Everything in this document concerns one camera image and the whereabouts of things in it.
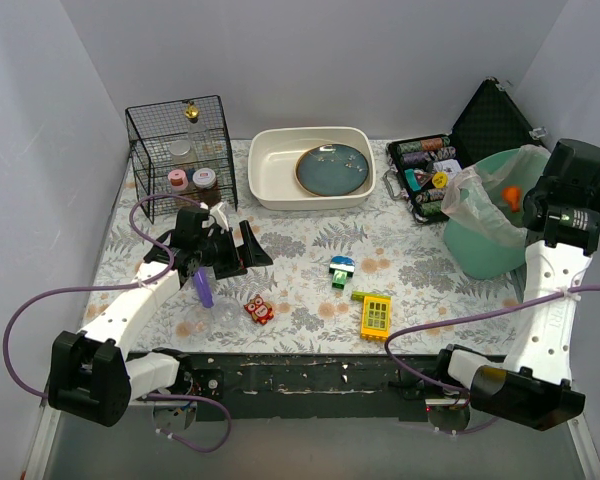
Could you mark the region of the blue ceramic plate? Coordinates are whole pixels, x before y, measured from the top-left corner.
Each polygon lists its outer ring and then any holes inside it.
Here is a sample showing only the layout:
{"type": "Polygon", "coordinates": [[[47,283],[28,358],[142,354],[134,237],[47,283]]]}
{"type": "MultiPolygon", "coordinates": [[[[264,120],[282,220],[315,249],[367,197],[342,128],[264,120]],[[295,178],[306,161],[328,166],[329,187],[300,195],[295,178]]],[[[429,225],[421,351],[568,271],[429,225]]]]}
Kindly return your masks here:
{"type": "Polygon", "coordinates": [[[369,162],[359,150],[344,144],[326,144],[300,156],[295,178],[312,195],[345,196],[365,183],[369,171],[369,162]]]}

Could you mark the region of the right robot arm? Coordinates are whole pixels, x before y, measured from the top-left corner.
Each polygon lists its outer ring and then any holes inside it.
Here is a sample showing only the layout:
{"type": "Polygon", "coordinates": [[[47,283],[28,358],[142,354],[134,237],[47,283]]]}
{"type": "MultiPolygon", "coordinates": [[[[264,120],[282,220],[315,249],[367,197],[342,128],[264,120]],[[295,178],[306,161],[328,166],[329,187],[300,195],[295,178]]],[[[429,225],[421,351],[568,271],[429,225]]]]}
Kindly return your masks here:
{"type": "Polygon", "coordinates": [[[579,416],[570,341],[582,280],[600,237],[600,148],[557,142],[524,197],[526,285],[521,330],[501,363],[454,346],[447,374],[469,391],[473,408],[535,430],[579,416]]]}

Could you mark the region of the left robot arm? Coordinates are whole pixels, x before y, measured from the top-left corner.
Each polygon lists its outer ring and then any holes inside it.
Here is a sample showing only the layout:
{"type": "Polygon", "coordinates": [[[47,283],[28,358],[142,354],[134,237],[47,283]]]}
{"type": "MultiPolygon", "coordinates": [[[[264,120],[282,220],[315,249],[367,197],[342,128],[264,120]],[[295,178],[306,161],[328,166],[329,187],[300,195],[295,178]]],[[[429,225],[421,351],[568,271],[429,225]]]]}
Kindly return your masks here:
{"type": "Polygon", "coordinates": [[[216,279],[241,276],[272,265],[248,221],[239,224],[235,244],[217,210],[181,209],[173,229],[162,234],[144,257],[131,287],[77,333],[63,332],[52,345],[48,403],[51,407],[110,427],[130,401],[176,383],[173,354],[128,357],[145,325],[200,269],[216,279]]]}

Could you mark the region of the red drumstick toy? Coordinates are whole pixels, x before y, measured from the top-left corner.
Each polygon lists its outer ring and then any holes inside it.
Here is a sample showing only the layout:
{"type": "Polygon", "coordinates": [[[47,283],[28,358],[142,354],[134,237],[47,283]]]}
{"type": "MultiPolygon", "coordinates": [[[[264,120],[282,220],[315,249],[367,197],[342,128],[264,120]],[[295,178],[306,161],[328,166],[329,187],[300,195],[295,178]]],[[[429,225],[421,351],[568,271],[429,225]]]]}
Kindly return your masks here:
{"type": "Polygon", "coordinates": [[[502,189],[501,197],[512,213],[521,211],[522,190],[517,186],[508,186],[502,189]]]}

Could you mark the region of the pink lid spice jar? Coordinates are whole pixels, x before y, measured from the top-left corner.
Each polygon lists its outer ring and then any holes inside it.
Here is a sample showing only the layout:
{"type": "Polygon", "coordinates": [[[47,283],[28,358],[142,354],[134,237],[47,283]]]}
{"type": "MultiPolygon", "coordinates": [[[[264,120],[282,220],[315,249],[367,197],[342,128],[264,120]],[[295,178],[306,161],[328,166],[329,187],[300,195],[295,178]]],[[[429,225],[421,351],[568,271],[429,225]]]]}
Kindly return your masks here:
{"type": "Polygon", "coordinates": [[[168,181],[171,190],[176,194],[186,191],[189,185],[187,174],[182,169],[171,170],[168,173],[168,181]]]}

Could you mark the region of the silver lid spice jar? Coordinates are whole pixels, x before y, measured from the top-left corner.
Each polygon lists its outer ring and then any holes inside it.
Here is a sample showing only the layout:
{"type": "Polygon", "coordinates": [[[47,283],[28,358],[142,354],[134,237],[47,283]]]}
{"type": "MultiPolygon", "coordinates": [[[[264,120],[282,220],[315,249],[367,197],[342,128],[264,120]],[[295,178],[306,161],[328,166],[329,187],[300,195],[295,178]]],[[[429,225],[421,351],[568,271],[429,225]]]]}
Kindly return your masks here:
{"type": "Polygon", "coordinates": [[[169,144],[168,150],[176,168],[187,170],[195,167],[197,156],[188,140],[174,140],[169,144]]]}

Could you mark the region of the brown spice jar white lid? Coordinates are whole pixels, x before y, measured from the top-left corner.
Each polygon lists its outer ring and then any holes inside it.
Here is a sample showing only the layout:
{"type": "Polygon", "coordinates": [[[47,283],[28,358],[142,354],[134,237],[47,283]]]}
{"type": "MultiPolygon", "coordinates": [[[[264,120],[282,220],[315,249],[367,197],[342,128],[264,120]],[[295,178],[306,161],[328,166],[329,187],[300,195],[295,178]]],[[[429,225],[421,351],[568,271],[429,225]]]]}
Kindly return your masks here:
{"type": "Polygon", "coordinates": [[[200,168],[193,173],[192,183],[199,199],[208,206],[214,206],[222,199],[217,175],[211,168],[200,168]]]}

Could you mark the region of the glass bottle gold stopper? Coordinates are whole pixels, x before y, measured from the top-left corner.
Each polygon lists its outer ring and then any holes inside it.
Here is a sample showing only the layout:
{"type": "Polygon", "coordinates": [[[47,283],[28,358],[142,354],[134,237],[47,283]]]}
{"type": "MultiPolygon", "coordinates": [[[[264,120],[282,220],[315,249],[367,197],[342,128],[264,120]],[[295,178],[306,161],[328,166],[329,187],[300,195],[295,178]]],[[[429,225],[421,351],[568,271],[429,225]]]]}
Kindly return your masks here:
{"type": "Polygon", "coordinates": [[[184,116],[187,121],[188,138],[190,143],[203,151],[208,143],[208,129],[201,120],[198,107],[189,101],[184,110],[184,116]]]}

